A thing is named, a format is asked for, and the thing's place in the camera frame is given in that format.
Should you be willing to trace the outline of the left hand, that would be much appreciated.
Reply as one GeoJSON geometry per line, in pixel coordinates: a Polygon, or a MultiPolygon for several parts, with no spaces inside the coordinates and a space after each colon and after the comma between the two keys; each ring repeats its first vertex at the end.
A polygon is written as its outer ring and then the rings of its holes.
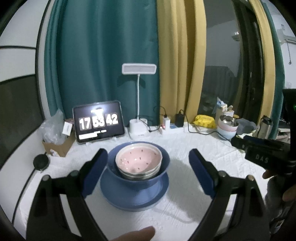
{"type": "Polygon", "coordinates": [[[153,226],[143,228],[141,230],[125,233],[113,241],[150,241],[156,233],[153,226]]]}

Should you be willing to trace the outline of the right hand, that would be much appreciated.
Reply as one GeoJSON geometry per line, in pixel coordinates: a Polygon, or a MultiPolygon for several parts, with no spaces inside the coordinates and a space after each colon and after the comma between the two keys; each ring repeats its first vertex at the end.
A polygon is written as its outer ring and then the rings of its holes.
{"type": "Polygon", "coordinates": [[[262,177],[269,180],[265,204],[269,231],[274,235],[280,230],[295,202],[295,173],[276,174],[266,170],[262,177]]]}

